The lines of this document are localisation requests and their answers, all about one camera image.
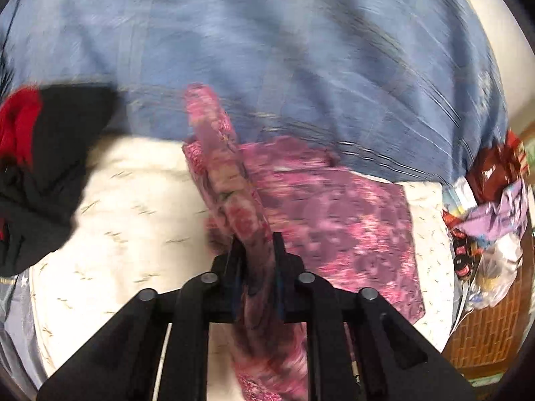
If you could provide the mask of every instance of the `blue fabric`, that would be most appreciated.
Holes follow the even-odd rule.
[[[184,139],[202,82],[242,142],[298,136],[389,180],[453,183],[507,126],[465,0],[22,0],[8,50],[16,85],[117,83],[117,129]]]

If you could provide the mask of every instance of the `bed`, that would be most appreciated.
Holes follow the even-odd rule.
[[[11,0],[2,12],[1,21],[6,28],[17,1]],[[179,95],[191,81],[214,86],[244,141],[263,140],[290,131],[311,143],[327,146],[334,143],[344,163],[353,170],[392,182],[411,181],[404,187],[410,200],[418,274],[426,307],[426,314],[416,327],[437,349],[442,350],[446,344],[456,314],[453,266],[440,218],[440,185],[463,175],[480,146],[504,135],[506,102],[510,113],[521,110],[529,102],[528,86],[529,80],[535,79],[535,57],[520,28],[501,0],[468,0],[469,3],[449,0],[462,14],[459,22],[466,27],[461,32],[466,42],[459,41],[456,49],[472,56],[479,65],[468,66],[472,82],[452,84],[453,80],[460,80],[454,72],[446,77],[438,75],[444,60],[437,57],[434,65],[426,66],[429,55],[440,54],[436,42],[424,42],[425,52],[419,54],[421,50],[409,46],[414,38],[401,34],[402,25],[394,21],[397,15],[403,19],[404,10],[412,7],[413,0],[267,0],[271,9],[269,4],[259,13],[244,9],[254,1],[230,0],[218,11],[198,5],[195,0],[21,0],[8,42],[16,69],[15,87],[28,82],[111,81],[124,94],[125,107],[117,112],[110,130],[133,137],[115,139],[112,143],[103,141],[100,145],[99,149],[107,153],[97,155],[98,160],[93,159],[96,169],[90,176],[78,220],[85,222],[91,210],[98,214],[99,209],[106,209],[103,203],[91,206],[94,202],[91,198],[99,191],[105,190],[108,197],[118,191],[106,186],[109,176],[120,174],[114,179],[123,179],[124,183],[138,174],[128,175],[129,171],[139,168],[142,172],[135,178],[136,185],[146,189],[158,183],[165,188],[165,200],[174,201],[175,205],[171,206],[176,207],[167,215],[173,224],[184,227],[180,237],[171,236],[172,231],[168,230],[170,236],[164,242],[171,242],[163,246],[166,249],[159,253],[161,259],[151,261],[148,254],[153,246],[161,245],[155,240],[161,241],[163,232],[151,229],[149,220],[153,219],[144,216],[147,217],[146,212],[160,210],[147,209],[148,202],[134,203],[132,206],[137,206],[139,212],[146,212],[137,214],[139,222],[132,227],[150,233],[140,243],[144,251],[129,255],[128,264],[117,256],[115,247],[107,247],[111,244],[124,247],[126,243],[121,243],[124,238],[108,230],[109,225],[88,220],[63,249],[19,275],[10,292],[11,308],[4,324],[12,345],[2,343],[2,348],[15,350],[9,363],[13,370],[19,369],[20,375],[26,374],[17,382],[27,394],[34,394],[43,379],[138,289],[154,287],[159,292],[175,289],[209,268],[211,255],[205,247],[202,228],[204,208],[188,181],[178,142],[189,134]],[[497,32],[492,28],[490,1],[494,5],[492,16],[499,16],[509,26],[506,37],[503,29]],[[178,4],[188,10],[173,12],[173,5]],[[381,21],[376,15],[386,13],[387,6],[383,5],[394,7],[395,13]],[[414,7],[421,10],[418,2]],[[346,8],[352,10],[350,17]],[[321,16],[310,16],[314,10]],[[431,26],[436,32],[448,27],[447,17],[440,19],[444,24],[437,24],[430,18],[434,13],[415,13],[414,34],[424,31],[419,30],[423,26]],[[366,24],[359,23],[359,19],[366,19]],[[277,25],[274,31],[259,28],[274,23]],[[336,34],[325,33],[333,26]],[[247,40],[240,42],[239,34]],[[221,37],[227,38],[225,43],[218,42]],[[353,38],[364,39],[358,45],[350,45]],[[339,51],[325,47],[325,41]],[[516,58],[505,58],[504,44],[511,42],[517,44],[518,54]],[[176,49],[185,51],[177,53]],[[408,57],[402,60],[397,55],[401,49],[408,50]],[[379,67],[388,69],[389,73],[373,69],[374,56],[380,56]],[[258,67],[258,72],[251,73],[248,63]],[[427,83],[424,86],[417,77],[411,78],[410,70],[414,67],[430,74],[424,77]],[[525,84],[517,80],[520,71],[525,74]],[[450,98],[459,101],[458,121],[456,116],[451,119]],[[350,124],[350,116],[344,110],[353,108],[362,111],[363,128]],[[428,110],[436,111],[436,116],[429,117],[434,115]],[[413,131],[418,119],[421,127]],[[399,125],[410,134],[397,146],[389,147],[395,139],[389,128],[398,131]],[[436,132],[441,125],[446,128],[444,134],[450,135],[429,136],[429,129]],[[134,150],[146,155],[132,158]],[[180,212],[185,199],[179,189],[188,195],[190,211]],[[152,201],[150,193],[145,196]],[[170,205],[162,200],[152,202]],[[117,217],[116,221],[130,220]],[[436,242],[423,233],[429,230],[436,232]],[[81,246],[84,234],[93,233],[103,237],[103,241],[95,244],[100,247]],[[182,235],[189,237],[188,244],[180,241]],[[179,257],[184,248],[197,252],[200,257],[195,260]],[[110,254],[114,258],[106,259]],[[93,288],[94,281],[102,287]],[[225,341],[217,327],[212,333],[209,396],[223,397],[229,393],[239,396],[233,374],[225,365],[229,360]]]

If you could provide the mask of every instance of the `white patterned fabric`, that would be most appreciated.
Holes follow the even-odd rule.
[[[140,289],[180,288],[208,270],[204,203],[181,144],[105,139],[63,248],[30,270],[35,327],[43,364],[52,374]],[[439,350],[453,309],[453,262],[440,217],[441,187],[407,183],[418,274],[426,314],[418,330]],[[212,327],[208,398],[241,397],[224,337]]]

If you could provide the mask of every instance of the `pink fabric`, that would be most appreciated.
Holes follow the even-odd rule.
[[[188,88],[186,109],[195,138],[184,153],[212,212],[212,239],[227,246],[236,234],[247,251],[248,286],[233,329],[245,399],[308,396],[304,326],[282,324],[272,307],[271,229],[337,288],[372,286],[410,322],[423,316],[402,187],[336,167],[328,151],[291,137],[238,148],[227,114],[202,85]]]

